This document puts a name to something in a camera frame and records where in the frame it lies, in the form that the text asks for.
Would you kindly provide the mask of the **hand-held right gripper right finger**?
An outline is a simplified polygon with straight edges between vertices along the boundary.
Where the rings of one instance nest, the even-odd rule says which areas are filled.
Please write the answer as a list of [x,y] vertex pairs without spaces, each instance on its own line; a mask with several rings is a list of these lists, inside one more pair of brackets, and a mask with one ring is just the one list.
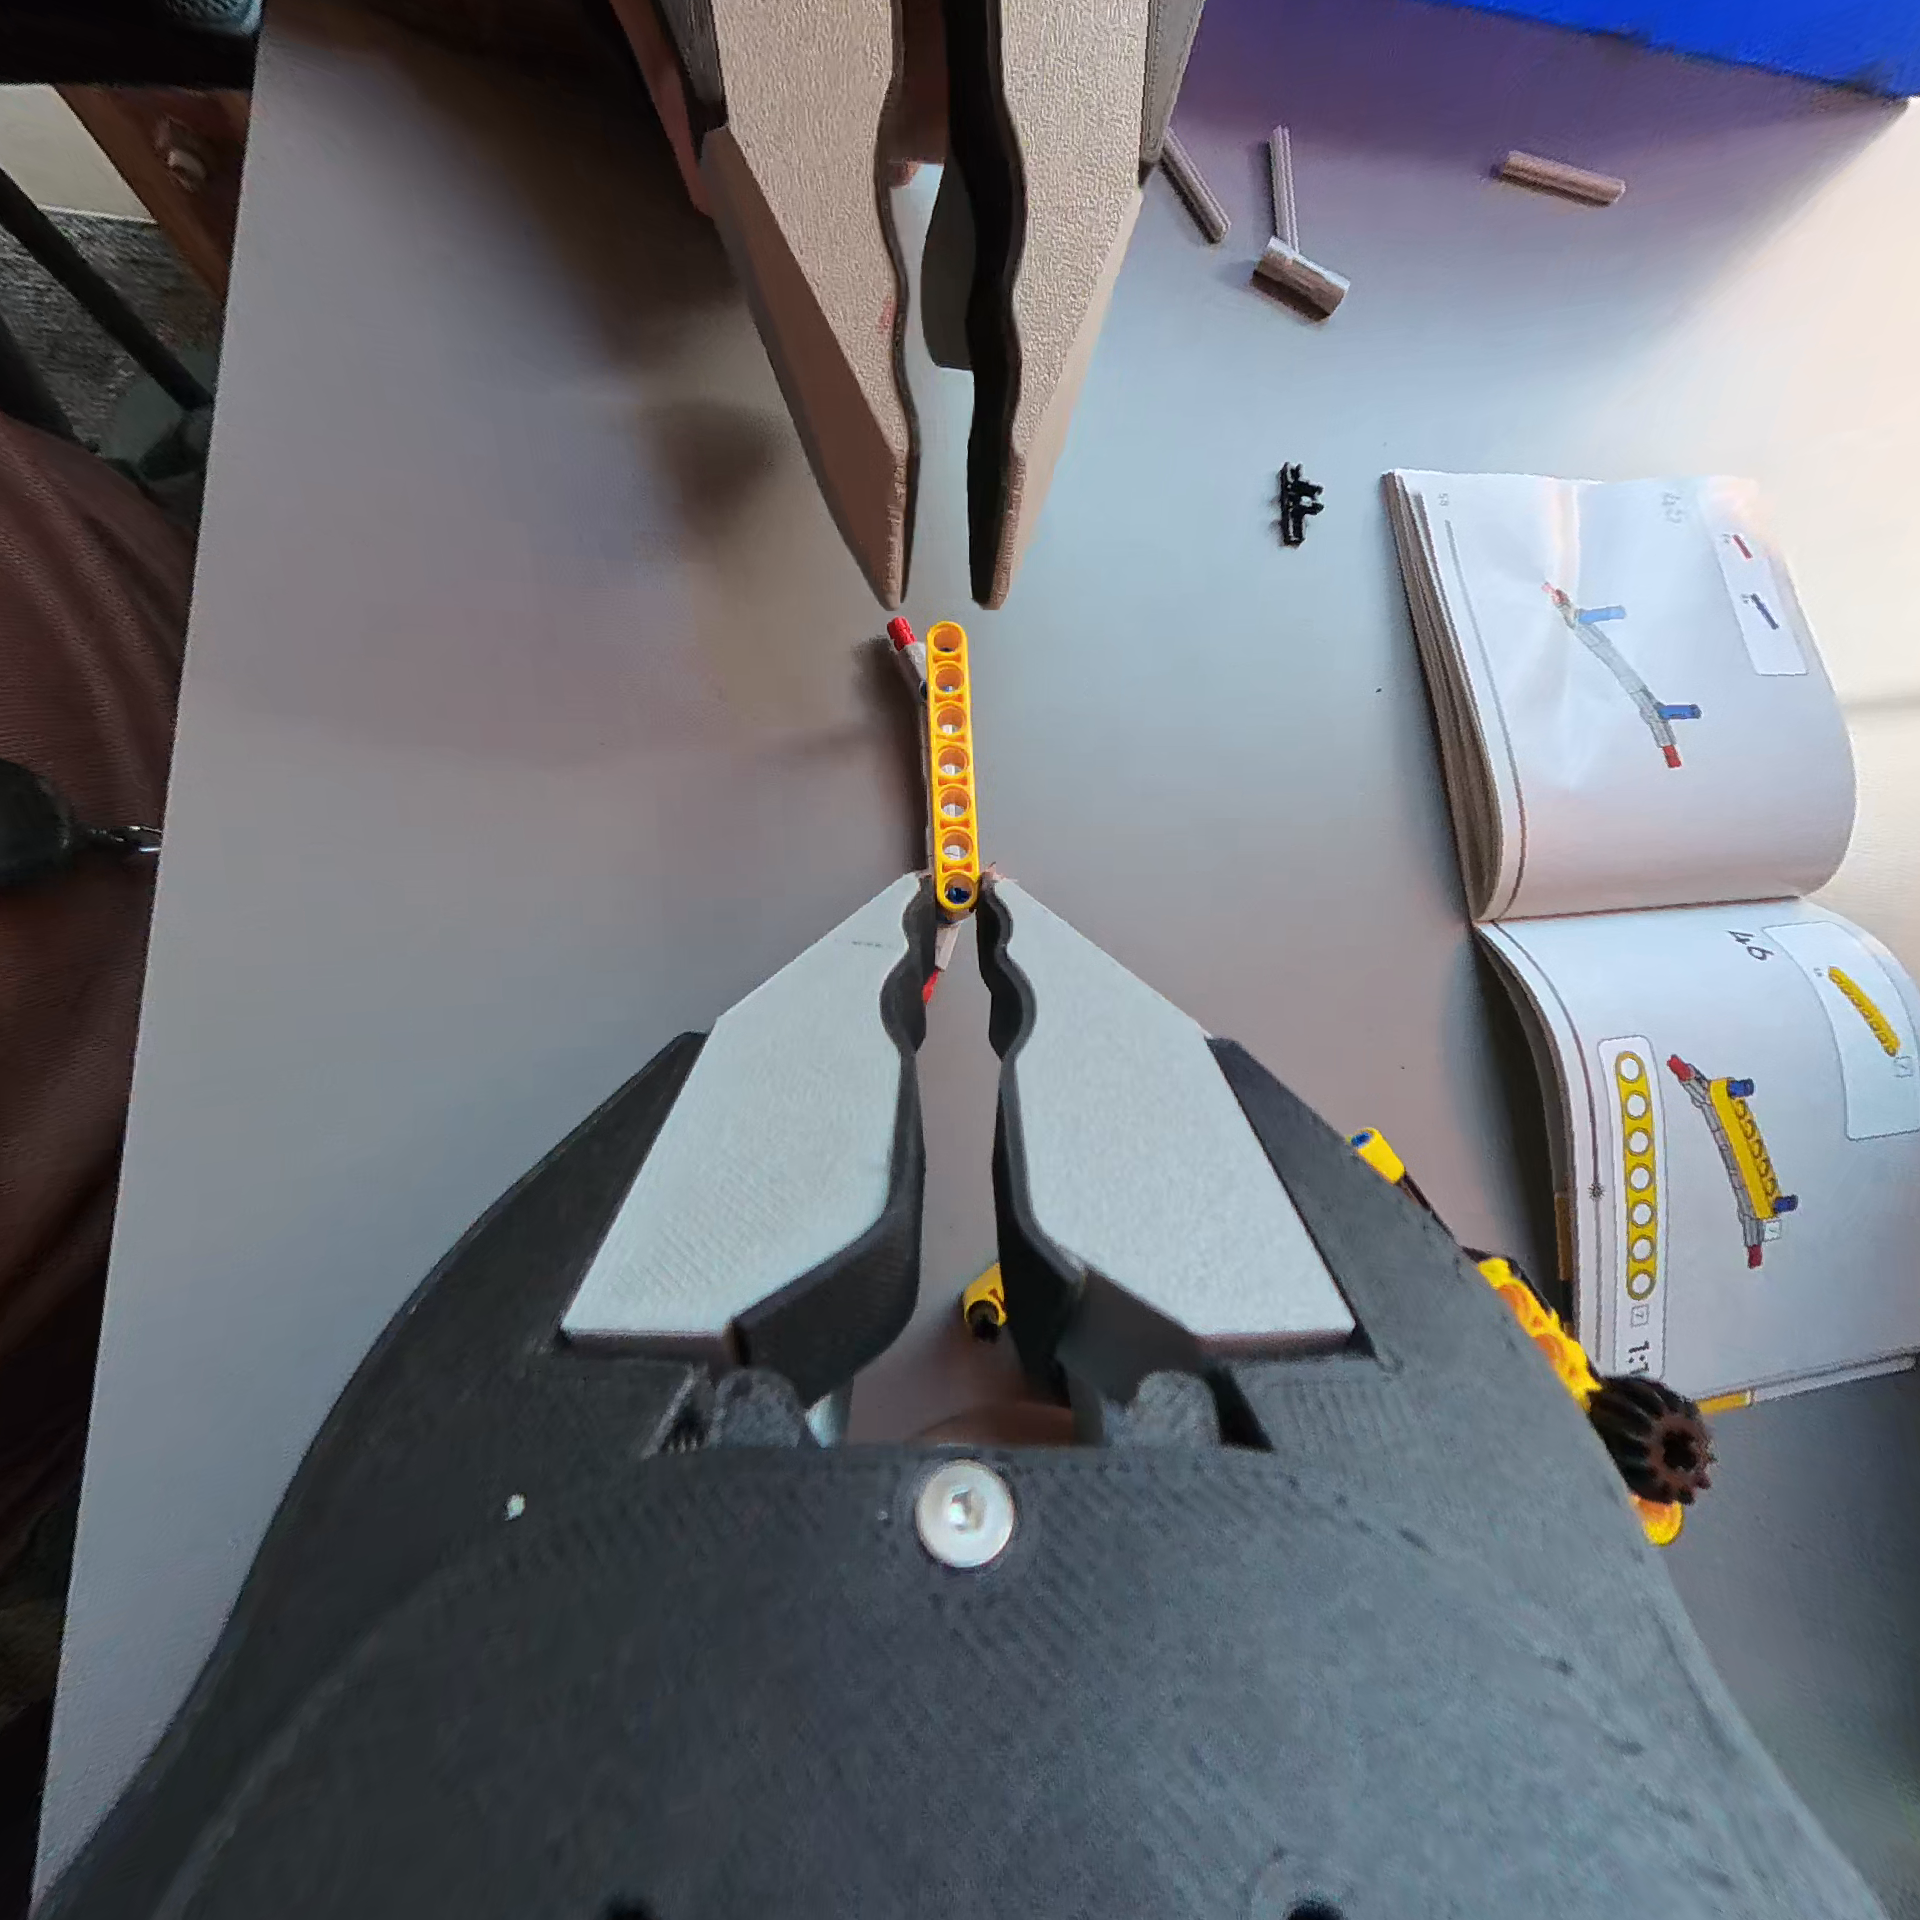
[[1211,1036],[1024,886],[977,910],[999,1056],[993,1186],[1023,1367],[1117,1436],[1153,1376],[1178,1421],[1245,1429],[1227,1367],[1320,1359],[1355,1319]]

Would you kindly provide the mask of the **blue box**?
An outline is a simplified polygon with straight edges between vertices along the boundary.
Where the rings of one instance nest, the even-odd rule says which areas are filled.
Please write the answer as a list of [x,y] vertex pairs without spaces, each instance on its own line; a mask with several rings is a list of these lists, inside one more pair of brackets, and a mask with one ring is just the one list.
[[1466,10],[1881,99],[1918,94],[1918,3],[1469,3]]

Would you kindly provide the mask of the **yellow lego beam assembly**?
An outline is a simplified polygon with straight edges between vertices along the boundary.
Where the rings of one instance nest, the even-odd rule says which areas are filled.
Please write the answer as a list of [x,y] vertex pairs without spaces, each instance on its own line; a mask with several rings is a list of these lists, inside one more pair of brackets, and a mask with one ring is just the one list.
[[958,928],[982,901],[973,659],[967,630],[943,620],[919,632],[903,614],[887,622],[887,640],[925,717],[925,778],[928,791],[928,874],[939,910],[934,938],[930,1002],[951,963]]

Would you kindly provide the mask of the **yellow black lego bulldozer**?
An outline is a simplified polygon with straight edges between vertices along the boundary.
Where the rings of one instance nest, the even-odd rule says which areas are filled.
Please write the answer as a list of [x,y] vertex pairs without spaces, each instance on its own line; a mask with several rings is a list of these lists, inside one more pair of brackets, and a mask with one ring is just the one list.
[[[1407,1162],[1378,1128],[1355,1132],[1350,1146],[1378,1176],[1438,1218],[1409,1175]],[[1658,1378],[1600,1376],[1525,1266],[1466,1244],[1464,1250],[1598,1434],[1649,1541],[1658,1548],[1671,1544],[1685,1527],[1687,1511],[1712,1483],[1717,1454],[1701,1408]],[[990,1263],[974,1277],[958,1296],[957,1310],[974,1340],[998,1342],[1011,1323],[1002,1266]]]

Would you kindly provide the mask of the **black chair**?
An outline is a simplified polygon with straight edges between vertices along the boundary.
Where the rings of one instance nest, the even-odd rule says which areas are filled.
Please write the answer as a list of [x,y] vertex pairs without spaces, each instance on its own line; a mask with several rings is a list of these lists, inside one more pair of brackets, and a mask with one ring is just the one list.
[[[258,3],[5,3],[3,83],[249,94],[262,12]],[[209,413],[211,389],[11,176],[3,228],[185,419]]]

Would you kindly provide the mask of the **wooden cabinet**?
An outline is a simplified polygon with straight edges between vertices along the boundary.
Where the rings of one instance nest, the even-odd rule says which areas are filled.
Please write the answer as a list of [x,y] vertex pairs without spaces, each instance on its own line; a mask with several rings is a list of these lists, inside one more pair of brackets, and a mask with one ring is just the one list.
[[78,87],[55,94],[81,118],[217,303],[229,296],[253,96],[213,87]]

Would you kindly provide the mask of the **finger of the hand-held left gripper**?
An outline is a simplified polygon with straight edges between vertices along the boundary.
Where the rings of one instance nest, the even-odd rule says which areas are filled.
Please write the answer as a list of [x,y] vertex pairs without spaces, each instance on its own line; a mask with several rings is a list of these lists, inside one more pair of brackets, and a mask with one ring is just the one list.
[[949,144],[925,332],[974,376],[984,607],[1003,605],[1039,527],[1200,16],[1198,3],[943,4]]
[[899,4],[712,4],[726,122],[705,178],[815,480],[882,607],[905,599],[919,422],[880,178]]

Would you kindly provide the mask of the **grey lego bar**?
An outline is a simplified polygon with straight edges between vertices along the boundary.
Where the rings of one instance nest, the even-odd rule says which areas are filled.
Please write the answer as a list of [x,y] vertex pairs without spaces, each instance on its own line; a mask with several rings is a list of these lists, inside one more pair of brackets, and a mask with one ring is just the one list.
[[1579,205],[1609,208],[1626,195],[1626,181],[1607,176],[1568,160],[1546,157],[1533,150],[1510,150],[1496,166],[1496,178],[1521,186]]

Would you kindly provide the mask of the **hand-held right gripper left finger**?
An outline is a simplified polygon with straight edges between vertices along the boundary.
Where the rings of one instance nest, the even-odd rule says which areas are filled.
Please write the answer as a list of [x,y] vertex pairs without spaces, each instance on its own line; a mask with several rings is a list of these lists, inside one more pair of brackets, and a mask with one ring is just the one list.
[[910,874],[693,1051],[561,1319],[575,1347],[847,1391],[921,1284],[928,883]]

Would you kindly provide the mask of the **lego instruction booklet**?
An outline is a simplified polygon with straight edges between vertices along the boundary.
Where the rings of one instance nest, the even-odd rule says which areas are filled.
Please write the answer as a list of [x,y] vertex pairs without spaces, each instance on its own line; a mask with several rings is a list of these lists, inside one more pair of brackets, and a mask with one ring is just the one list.
[[1586,1354],[1697,1402],[1914,1368],[1915,983],[1814,902],[1857,766],[1761,488],[1400,469],[1384,506]]

